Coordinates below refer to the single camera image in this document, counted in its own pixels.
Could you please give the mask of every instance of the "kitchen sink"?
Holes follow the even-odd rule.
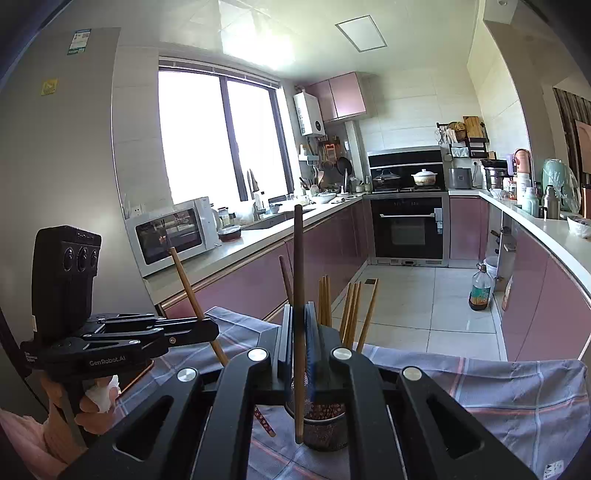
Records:
[[[304,208],[303,212],[308,213],[314,210],[313,208]],[[266,230],[268,228],[274,227],[275,225],[279,225],[280,223],[286,222],[288,220],[293,220],[294,212],[283,212],[278,213],[277,215],[273,215],[267,218],[263,218],[263,220],[258,220],[248,226],[242,227],[242,230]]]

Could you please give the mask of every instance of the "gray tablecloth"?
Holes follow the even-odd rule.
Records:
[[[228,357],[254,347],[261,332],[277,328],[220,307],[208,314],[220,327],[219,340]],[[363,353],[381,367],[420,367],[540,479],[550,464],[562,460],[566,467],[591,428],[586,367],[577,360],[491,362],[372,345],[365,345]],[[119,415],[126,415],[184,367],[207,372],[220,364],[207,343],[171,349],[120,398]],[[297,445],[293,420],[282,407],[259,409],[277,436],[269,437],[254,422],[249,480],[349,478],[347,449],[320,453]]]

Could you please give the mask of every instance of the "hand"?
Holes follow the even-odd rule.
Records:
[[[98,378],[95,383],[100,387],[106,387],[111,379],[112,377]],[[56,407],[61,408],[61,402],[65,398],[64,389],[59,383],[49,379],[46,374],[41,376],[41,385],[50,400],[49,417],[44,423],[45,441],[54,456],[66,463],[72,463],[86,451],[86,448],[74,441],[70,427],[56,409]],[[87,432],[97,435],[107,432],[113,425],[114,404],[118,394],[118,387],[109,389],[110,407],[105,413],[99,413],[99,407],[87,396],[82,397],[79,404],[81,412],[74,418],[76,424],[82,426]]]

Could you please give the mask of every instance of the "water heater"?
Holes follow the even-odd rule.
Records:
[[[318,106],[318,99],[306,92],[294,95],[297,118],[302,135],[324,135],[324,123]]]

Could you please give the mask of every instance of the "oil bottle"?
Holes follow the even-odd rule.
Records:
[[[472,291],[468,304],[472,310],[484,310],[491,296],[492,278],[486,273],[486,265],[478,265],[478,272],[472,277]]]

